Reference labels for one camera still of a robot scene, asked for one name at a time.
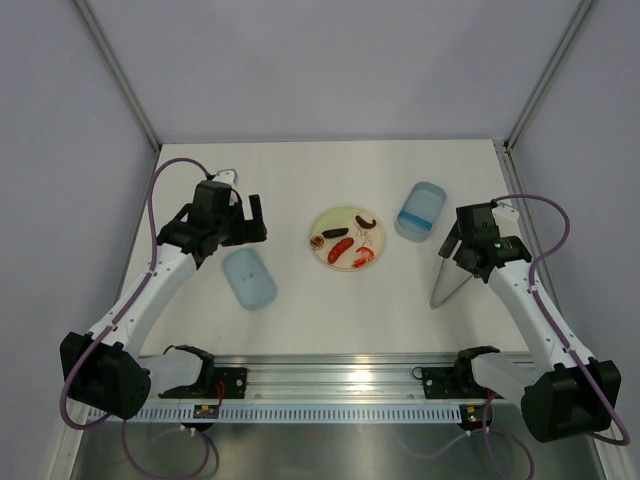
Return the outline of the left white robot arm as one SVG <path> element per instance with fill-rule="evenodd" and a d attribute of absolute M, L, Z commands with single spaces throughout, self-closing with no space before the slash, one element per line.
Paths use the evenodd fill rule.
<path fill-rule="evenodd" d="M 203 398 L 221 391 L 212 354 L 191 346 L 142 358 L 142 347 L 172 298 L 221 247 L 267 238 L 261 199 L 241 198 L 229 183 L 196 185 L 191 202 L 152 233 L 145 273 L 89 331 L 61 342 L 60 409 L 75 400 L 105 416 L 133 418 L 150 397 Z"/>

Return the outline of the red sausage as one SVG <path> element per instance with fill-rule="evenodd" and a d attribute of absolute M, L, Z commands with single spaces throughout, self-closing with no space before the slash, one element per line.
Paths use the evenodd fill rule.
<path fill-rule="evenodd" d="M 327 262 L 330 265 L 335 264 L 336 261 L 340 258 L 340 256 L 344 252 L 346 252 L 348 249 L 350 249 L 353 246 L 353 244 L 354 244 L 354 239 L 352 237 L 346 237 L 340 240 L 329 251 L 329 254 L 327 256 Z"/>

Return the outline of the metal food tongs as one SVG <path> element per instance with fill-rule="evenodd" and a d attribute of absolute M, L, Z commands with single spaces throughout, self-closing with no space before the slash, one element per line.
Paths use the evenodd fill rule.
<path fill-rule="evenodd" d="M 472 279 L 472 275 L 459 267 L 453 259 L 459 242 L 456 234 L 449 234 L 438 251 L 440 265 L 429 300 L 432 310 L 438 309 L 468 280 Z"/>

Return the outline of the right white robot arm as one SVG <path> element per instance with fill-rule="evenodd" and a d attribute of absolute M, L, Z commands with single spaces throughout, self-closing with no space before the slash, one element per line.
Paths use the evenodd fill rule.
<path fill-rule="evenodd" d="M 507 309 L 532 356 L 527 370 L 492 346 L 462 350 L 453 364 L 456 389 L 488 390 L 519 408 L 530 434 L 547 443 L 577 435 L 601 439 L 620 420 L 621 374 L 599 361 L 572 332 L 539 280 L 541 262 L 523 241 L 501 233 L 499 202 L 462 206 L 438 254 L 481 280 Z"/>

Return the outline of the small round red food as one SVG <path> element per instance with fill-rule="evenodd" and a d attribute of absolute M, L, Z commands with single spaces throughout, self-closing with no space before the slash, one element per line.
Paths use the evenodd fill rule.
<path fill-rule="evenodd" d="M 313 249 L 320 249 L 324 246 L 325 239 L 321 235 L 316 235 L 310 239 L 309 243 Z"/>

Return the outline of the red shrimp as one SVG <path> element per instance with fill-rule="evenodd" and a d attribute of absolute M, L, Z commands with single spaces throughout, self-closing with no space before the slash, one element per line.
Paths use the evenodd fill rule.
<path fill-rule="evenodd" d="M 358 257 L 352 262 L 353 269 L 361 268 L 375 259 L 375 252 L 368 247 L 362 246 L 356 250 Z"/>

